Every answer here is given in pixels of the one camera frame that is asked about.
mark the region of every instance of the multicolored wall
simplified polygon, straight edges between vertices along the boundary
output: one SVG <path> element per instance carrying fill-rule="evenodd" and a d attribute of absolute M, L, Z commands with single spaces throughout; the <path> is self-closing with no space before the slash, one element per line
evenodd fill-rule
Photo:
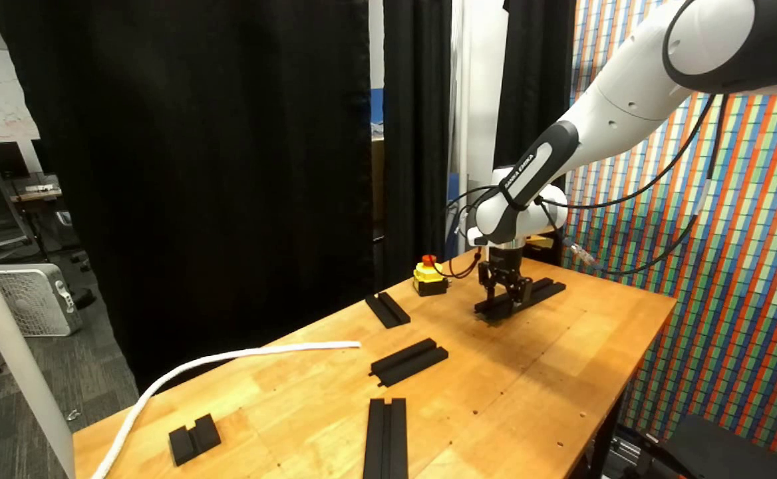
<path fill-rule="evenodd" d="M 660 0 L 578 0 L 574 96 Z M 647 184 L 694 125 L 706 96 L 632 151 L 570 176 L 571 201 L 611 200 Z M 670 437 L 699 415 L 777 451 L 777 96 L 728 96 L 708 188 L 718 101 L 680 164 L 643 197 L 574 213 L 570 234 L 606 268 L 630 268 L 664 249 L 706 193 L 692 234 L 648 272 L 620 281 L 678 298 L 667 330 L 638 370 L 624 423 Z"/>

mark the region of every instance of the wooden tabletop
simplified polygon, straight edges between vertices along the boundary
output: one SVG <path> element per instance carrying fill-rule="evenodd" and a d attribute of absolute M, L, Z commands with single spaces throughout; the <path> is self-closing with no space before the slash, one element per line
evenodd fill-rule
<path fill-rule="evenodd" d="M 380 395 L 408 399 L 410 477 L 566 477 L 676 300 L 538 260 L 521 272 L 566 289 L 493 326 L 474 316 L 477 273 L 429 298 L 402 281 L 389 292 L 410 325 L 385 330 L 358 300 L 276 341 L 362 347 L 236 359 L 155 395 L 111 477 L 362 477 L 366 402 Z M 366 374 L 422 338 L 449 355 L 389 389 Z M 167 433 L 207 413 L 221 443 L 175 467 Z M 121 415 L 75 433 L 79 479 Z"/>

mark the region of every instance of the floor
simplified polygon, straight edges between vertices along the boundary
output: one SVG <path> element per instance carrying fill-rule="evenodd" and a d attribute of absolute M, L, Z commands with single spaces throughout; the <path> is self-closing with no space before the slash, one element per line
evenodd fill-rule
<path fill-rule="evenodd" d="M 72 431 L 96 423 L 139 394 L 131 370 L 115 343 L 96 277 L 86 260 L 58 260 L 72 289 L 91 286 L 96 304 L 82 309 L 82 326 L 70 338 L 30 341 L 30 347 L 46 373 L 58 406 Z M 0 479 L 58 479 L 63 477 L 43 431 L 22 399 L 10 373 L 0 373 Z"/>

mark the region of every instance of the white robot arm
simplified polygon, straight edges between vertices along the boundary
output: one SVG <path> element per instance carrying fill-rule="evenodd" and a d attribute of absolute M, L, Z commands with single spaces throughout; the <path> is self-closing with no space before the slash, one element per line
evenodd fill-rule
<path fill-rule="evenodd" d="M 564 201 L 551 180 L 627 151 L 694 89 L 777 89 L 777 0 L 667 0 L 521 160 L 497 171 L 497 186 L 467 213 L 467 240 L 493 244 L 490 300 L 493 281 L 503 281 L 513 309 L 525 306 L 518 246 L 566 217 L 564 208 L 538 204 L 541 197 Z"/>

